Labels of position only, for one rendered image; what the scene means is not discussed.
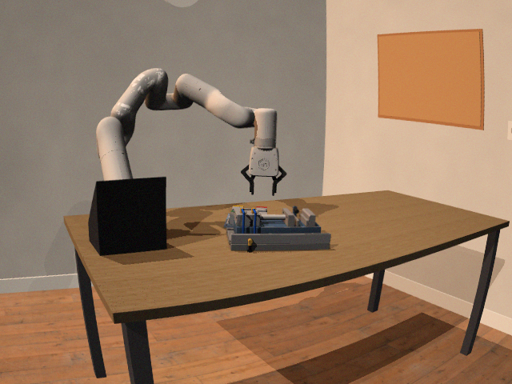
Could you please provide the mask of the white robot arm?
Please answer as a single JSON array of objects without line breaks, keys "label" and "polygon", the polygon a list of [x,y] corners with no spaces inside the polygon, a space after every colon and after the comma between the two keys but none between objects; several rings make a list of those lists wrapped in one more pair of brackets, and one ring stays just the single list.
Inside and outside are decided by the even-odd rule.
[{"label": "white robot arm", "polygon": [[[217,88],[190,74],[176,81],[174,95],[167,94],[168,76],[159,68],[146,70],[132,81],[96,131],[97,153],[104,180],[132,179],[126,145],[134,133],[136,114],[145,103],[150,110],[182,110],[193,102],[236,128],[254,127],[254,146],[275,147],[277,111],[242,107]],[[124,138],[125,137],[125,138]]]}]

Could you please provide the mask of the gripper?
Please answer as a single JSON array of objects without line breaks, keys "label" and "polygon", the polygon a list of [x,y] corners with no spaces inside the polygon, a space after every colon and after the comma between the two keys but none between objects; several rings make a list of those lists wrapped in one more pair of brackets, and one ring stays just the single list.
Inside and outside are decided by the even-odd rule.
[{"label": "gripper", "polygon": [[[276,160],[277,159],[277,160]],[[249,170],[251,177],[246,173]],[[278,170],[282,173],[278,178]],[[277,191],[277,184],[286,176],[286,172],[279,166],[278,148],[252,146],[250,152],[250,164],[241,171],[242,175],[250,183],[251,195],[254,194],[254,178],[272,177],[274,183],[272,195]]]}]

